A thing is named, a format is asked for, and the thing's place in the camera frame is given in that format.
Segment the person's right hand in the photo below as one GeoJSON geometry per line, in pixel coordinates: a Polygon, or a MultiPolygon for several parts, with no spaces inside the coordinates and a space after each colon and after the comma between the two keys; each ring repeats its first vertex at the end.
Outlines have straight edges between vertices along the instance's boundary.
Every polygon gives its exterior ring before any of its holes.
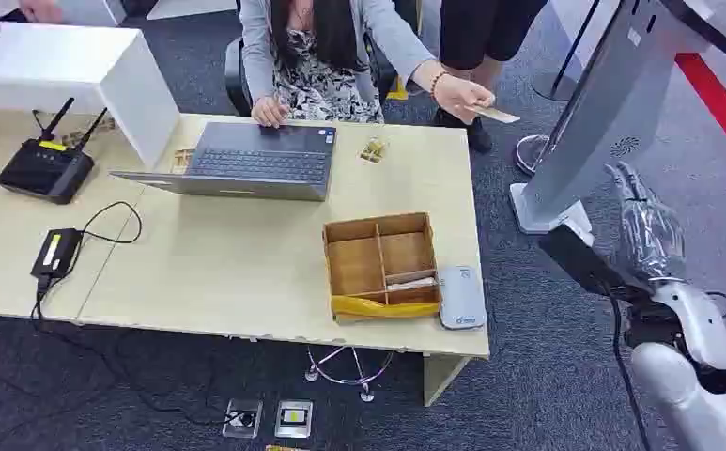
{"type": "Polygon", "coordinates": [[[257,99],[251,109],[251,117],[261,126],[279,128],[286,122],[289,106],[277,98],[265,96],[257,99]]]}

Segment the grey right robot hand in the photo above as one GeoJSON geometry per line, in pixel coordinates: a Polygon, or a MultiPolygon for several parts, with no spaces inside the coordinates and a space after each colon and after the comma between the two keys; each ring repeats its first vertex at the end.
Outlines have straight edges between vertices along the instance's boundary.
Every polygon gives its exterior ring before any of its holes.
{"type": "Polygon", "coordinates": [[[635,278],[651,283],[686,280],[685,233],[677,213],[662,202],[630,164],[607,164],[621,205],[616,258],[635,278]]]}

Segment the person's left hand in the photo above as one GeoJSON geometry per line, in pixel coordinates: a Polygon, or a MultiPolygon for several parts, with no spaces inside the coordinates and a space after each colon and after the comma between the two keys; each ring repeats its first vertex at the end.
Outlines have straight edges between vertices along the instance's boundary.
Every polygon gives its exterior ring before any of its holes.
{"type": "Polygon", "coordinates": [[[495,101],[495,95],[487,88],[448,72],[436,77],[430,94],[445,112],[466,125],[472,124],[477,118],[475,108],[488,108],[495,101]]]}

